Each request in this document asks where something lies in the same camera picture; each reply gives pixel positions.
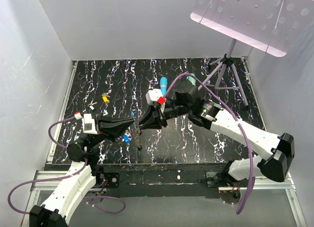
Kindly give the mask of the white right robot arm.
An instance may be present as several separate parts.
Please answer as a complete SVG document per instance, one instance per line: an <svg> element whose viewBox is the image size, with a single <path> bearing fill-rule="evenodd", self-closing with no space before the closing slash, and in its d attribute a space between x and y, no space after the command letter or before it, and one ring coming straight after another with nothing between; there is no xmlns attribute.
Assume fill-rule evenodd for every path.
<svg viewBox="0 0 314 227"><path fill-rule="evenodd" d="M283 133L279 136L235 120L219 104L202 99L197 86L189 80L179 80L174 92L175 99L166 99L161 89L151 89L146 93L149 107L139 121L138 131L162 129L169 119L186 114L193 124L226 135L241 144L249 144L257 154L252 160L229 161L220 175L225 185L231 187L249 175L284 182L295 157L292 135Z"/></svg>

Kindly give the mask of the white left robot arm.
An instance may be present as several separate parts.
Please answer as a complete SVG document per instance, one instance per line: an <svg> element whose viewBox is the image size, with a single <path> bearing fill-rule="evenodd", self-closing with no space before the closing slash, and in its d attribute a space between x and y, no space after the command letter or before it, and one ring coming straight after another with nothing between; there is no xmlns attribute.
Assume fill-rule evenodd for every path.
<svg viewBox="0 0 314 227"><path fill-rule="evenodd" d="M98 163L100 150L96 147L104 140L116 141L134 123L133 118L111 118L79 112L67 121L81 120L83 134L67 145L71 166L53 193L29 212L30 227L66 227L70 219L92 188L101 192L107 187L118 187L119 174L108 173Z"/></svg>

